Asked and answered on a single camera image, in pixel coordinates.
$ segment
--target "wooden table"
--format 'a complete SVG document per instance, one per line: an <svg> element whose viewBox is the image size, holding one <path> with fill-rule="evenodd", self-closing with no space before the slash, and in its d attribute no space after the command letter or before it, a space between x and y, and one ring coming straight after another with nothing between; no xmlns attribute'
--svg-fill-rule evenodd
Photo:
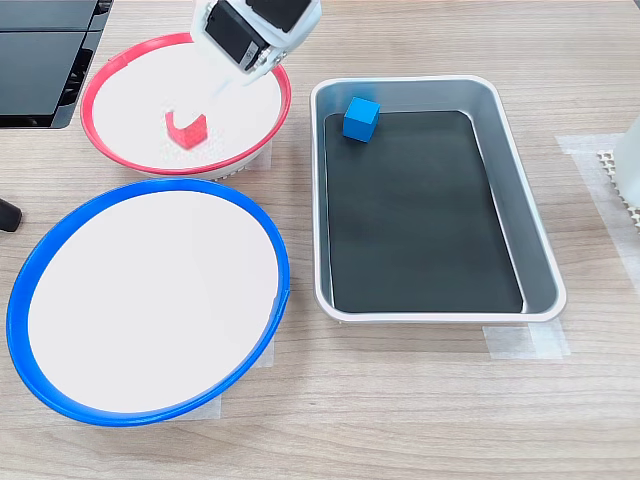
<svg viewBox="0 0 640 480"><path fill-rule="evenodd" d="M273 168L228 181L288 245L293 293L275 366L223 418L105 429L23 385L0 336L0 478L631 479L640 477L640 302L555 135L624 131L640 113L640 12L628 1L328 0L286 62L293 107ZM92 73L185 31L188 2L115 2ZM563 361L491 360L480 326L339 325L312 294L308 97L338 76L470 73L500 91L569 292ZM0 317L29 252L86 200L141 177L64 130L0 131Z"/></svg>

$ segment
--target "tape strip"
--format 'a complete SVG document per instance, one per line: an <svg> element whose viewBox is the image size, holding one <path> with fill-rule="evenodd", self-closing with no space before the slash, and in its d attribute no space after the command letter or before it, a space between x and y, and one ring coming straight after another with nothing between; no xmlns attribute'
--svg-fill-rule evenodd
<svg viewBox="0 0 640 480"><path fill-rule="evenodd" d="M556 137L563 152L571 155L591 198L607 227L631 282L640 294L640 238L627 207L598 160L598 152L611 151L623 134Z"/></svg>
<svg viewBox="0 0 640 480"><path fill-rule="evenodd" d="M259 172L263 172L265 170L271 169L271 153L273 152L273 142L269 142L264 146L260 155L254 158L247 165L247 170L256 170Z"/></svg>
<svg viewBox="0 0 640 480"><path fill-rule="evenodd" d="M571 355L558 319L521 327L483 327L493 360L562 360Z"/></svg>
<svg viewBox="0 0 640 480"><path fill-rule="evenodd" d="M260 358L256 360L251 368L269 368L273 367L273 363L276 358L276 345L273 340L269 342L267 348L264 349ZM191 410L189 413L185 413L179 417L173 418L169 421L181 422L190 420L216 420L222 417L222 395L214 398L210 402L205 403L201 407Z"/></svg>

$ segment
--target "blue cube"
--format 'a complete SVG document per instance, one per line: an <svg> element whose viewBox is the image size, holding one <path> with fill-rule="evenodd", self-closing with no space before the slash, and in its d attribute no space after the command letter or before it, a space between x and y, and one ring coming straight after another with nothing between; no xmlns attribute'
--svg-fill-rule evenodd
<svg viewBox="0 0 640 480"><path fill-rule="evenodd" d="M344 116L342 134L361 142L371 140L373 131L378 124L380 105L369 100L354 97Z"/></svg>

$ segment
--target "red bowl rim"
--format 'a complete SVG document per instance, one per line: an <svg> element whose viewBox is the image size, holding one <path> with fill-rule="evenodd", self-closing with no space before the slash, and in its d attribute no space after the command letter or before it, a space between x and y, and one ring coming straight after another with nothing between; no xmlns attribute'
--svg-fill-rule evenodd
<svg viewBox="0 0 640 480"><path fill-rule="evenodd" d="M162 37L154 38L151 40L147 40L146 42L139 43L138 45L134 45L133 47L125 50L124 52L119 53L115 57L109 59L107 64L103 66L93 77L89 85L87 86L84 96L82 99L82 106L80 108L80 118L82 120L82 127L87 134L87 137L93 143L93 145L100 150L104 155L109 157L111 160L118 162L125 167L132 168L134 170L138 170L141 172L157 174L157 175L194 175L199 173L211 172L215 170L219 170L224 167L228 167L248 156L254 154L262 147L264 147L269 141L273 138L273 136L280 130L282 124L287 118L287 114L289 113L289 108L291 107L291 83L289 82L289 77L287 76L287 72L285 69L278 65L273 69L273 74L280 85L280 90L282 92L282 104L280 106L280 113L278 115L278 119L276 120L275 125L269 131L269 133L256 145L245 150L244 152L236 155L235 157L229 158L227 160L223 160L220 162L216 162L210 165L203 165L199 167L191 167L191 168L183 168L183 169L165 169L165 168L155 168L155 167L147 167L144 165L139 165L137 163L132 163L124 158L120 157L116 153L114 153L100 138L98 132L96 131L95 124L93 121L93 103L96 99L96 95L102 85L116 72L122 70L126 67L129 62L132 62L138 57L145 55L153 50L157 50L159 48L168 47L171 45L178 45L181 43L191 43L193 40L191 39L191 35L189 33L175 33L171 35L165 35Z"/></svg>

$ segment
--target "black device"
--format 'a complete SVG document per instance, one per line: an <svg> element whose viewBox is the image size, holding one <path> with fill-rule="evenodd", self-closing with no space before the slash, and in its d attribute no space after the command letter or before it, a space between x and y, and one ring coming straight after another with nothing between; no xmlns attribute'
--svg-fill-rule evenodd
<svg viewBox="0 0 640 480"><path fill-rule="evenodd" d="M22 211L0 198L0 230L15 232L22 220Z"/></svg>
<svg viewBox="0 0 640 480"><path fill-rule="evenodd" d="M269 44L227 2L213 6L205 31L220 45L241 69L248 71Z"/></svg>
<svg viewBox="0 0 640 480"><path fill-rule="evenodd" d="M279 29L289 32L311 0L247 0L254 12Z"/></svg>
<svg viewBox="0 0 640 480"><path fill-rule="evenodd" d="M0 1L0 128L61 128L113 0Z"/></svg>

